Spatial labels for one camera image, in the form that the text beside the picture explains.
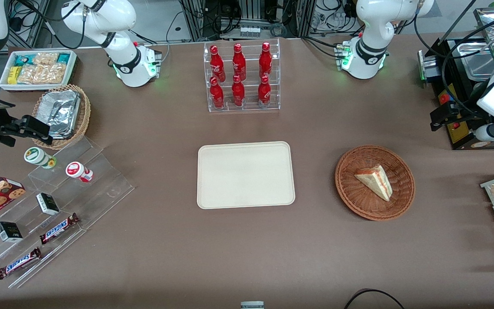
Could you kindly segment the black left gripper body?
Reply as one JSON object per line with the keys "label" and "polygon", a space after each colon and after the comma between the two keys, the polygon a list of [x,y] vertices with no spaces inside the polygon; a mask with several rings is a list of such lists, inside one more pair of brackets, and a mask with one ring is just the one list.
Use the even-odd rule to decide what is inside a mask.
{"label": "black left gripper body", "polygon": [[460,109],[460,120],[468,121],[469,123],[475,124],[487,124],[488,123],[488,113],[483,111],[482,108],[478,107],[478,100],[484,94],[486,88],[488,87],[488,81],[479,82],[474,85],[472,92],[467,96],[467,98],[458,99],[462,102],[459,105]]}

